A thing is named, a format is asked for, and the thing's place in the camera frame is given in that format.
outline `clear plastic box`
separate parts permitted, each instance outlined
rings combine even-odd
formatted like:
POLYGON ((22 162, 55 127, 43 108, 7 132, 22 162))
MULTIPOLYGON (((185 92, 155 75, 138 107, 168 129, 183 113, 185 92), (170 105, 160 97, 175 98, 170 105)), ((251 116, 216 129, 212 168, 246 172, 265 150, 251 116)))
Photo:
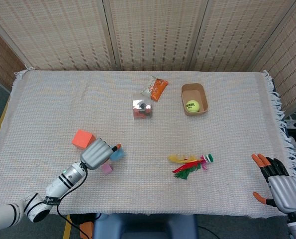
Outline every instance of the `clear plastic box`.
POLYGON ((142 94, 133 94, 132 112, 135 120, 150 118, 152 114, 151 99, 142 94))

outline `pink block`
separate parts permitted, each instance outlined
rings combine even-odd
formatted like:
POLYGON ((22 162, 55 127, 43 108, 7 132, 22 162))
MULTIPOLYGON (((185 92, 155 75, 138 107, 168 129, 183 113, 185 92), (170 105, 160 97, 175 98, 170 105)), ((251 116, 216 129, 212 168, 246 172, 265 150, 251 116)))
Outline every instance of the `pink block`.
POLYGON ((112 167, 108 164, 108 163, 104 163, 102 166, 101 166, 101 170, 103 171, 103 173, 105 175, 111 173, 113 171, 112 167))

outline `small toy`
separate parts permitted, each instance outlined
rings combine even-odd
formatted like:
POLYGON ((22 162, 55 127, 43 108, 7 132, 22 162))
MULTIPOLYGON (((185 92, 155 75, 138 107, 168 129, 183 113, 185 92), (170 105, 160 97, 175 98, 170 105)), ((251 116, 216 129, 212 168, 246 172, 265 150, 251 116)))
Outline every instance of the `small toy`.
POLYGON ((124 151, 121 147, 110 156, 110 160, 112 162, 115 162, 115 161, 118 161, 119 159, 123 158, 124 156, 125 156, 125 154, 124 154, 124 151))
POLYGON ((95 140, 96 137, 93 134, 79 129, 72 141, 72 144, 77 148, 85 149, 95 140))
POLYGON ((103 171, 103 173, 105 175, 107 175, 113 171, 112 167, 107 162, 101 166, 101 170, 103 171))
POLYGON ((195 100, 188 101, 186 107, 188 112, 196 113, 199 111, 199 103, 195 100))
POLYGON ((199 159, 196 156, 192 155, 189 158, 185 156, 170 155, 168 159, 173 163, 184 164, 183 166, 172 171, 175 173, 176 178, 188 179, 188 175, 191 172, 199 170, 201 167, 203 170, 207 170, 205 166, 207 163, 213 163, 214 159, 211 154, 202 155, 199 159))

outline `orange snack bag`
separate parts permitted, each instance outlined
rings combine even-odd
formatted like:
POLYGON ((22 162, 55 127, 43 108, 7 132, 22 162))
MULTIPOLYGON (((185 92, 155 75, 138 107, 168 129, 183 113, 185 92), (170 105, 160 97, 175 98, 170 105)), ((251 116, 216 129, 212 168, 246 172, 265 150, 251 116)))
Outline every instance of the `orange snack bag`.
POLYGON ((141 92, 144 96, 150 97, 154 101, 158 101, 164 88, 169 82, 151 76, 148 86, 141 92))

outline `yellow tennis ball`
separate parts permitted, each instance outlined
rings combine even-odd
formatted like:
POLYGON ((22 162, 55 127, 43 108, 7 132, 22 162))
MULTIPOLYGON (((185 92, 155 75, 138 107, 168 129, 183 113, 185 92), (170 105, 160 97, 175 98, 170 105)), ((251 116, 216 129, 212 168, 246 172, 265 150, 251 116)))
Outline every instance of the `yellow tennis ball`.
POLYGON ((199 111, 199 103, 195 100, 188 101, 186 107, 188 112, 195 113, 199 111))

